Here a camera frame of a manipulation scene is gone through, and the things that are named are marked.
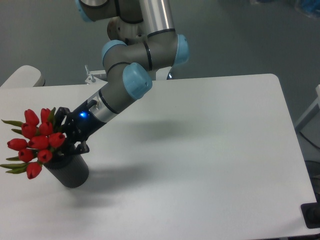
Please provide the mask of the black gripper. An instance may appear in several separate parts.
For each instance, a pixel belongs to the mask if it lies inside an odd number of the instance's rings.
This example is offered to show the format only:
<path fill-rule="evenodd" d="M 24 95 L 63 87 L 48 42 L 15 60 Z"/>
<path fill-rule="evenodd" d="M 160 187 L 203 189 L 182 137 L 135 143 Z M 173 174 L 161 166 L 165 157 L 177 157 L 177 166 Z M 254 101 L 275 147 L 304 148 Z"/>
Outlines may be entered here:
<path fill-rule="evenodd" d="M 86 154 L 90 151 L 85 141 L 99 130 L 106 123 L 99 120 L 90 111 L 98 102 L 96 100 L 86 100 L 74 111 L 67 107 L 59 107 L 54 115 L 55 132 L 64 132 L 67 142 L 60 147 L 60 152 L 64 156 Z"/>

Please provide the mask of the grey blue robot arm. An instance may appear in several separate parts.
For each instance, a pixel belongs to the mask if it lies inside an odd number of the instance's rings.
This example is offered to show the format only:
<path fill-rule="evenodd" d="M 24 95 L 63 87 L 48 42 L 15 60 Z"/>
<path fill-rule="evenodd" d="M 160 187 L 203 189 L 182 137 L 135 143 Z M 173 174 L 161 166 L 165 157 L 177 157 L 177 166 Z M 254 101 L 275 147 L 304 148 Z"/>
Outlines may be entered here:
<path fill-rule="evenodd" d="M 152 88 L 151 71 L 184 64 L 190 55 L 167 0 L 78 0 L 76 6 L 86 22 L 110 19 L 117 25 L 101 51 L 106 84 L 75 110 L 56 112 L 66 134 L 57 153 L 65 157 L 87 153 L 89 136 Z"/>

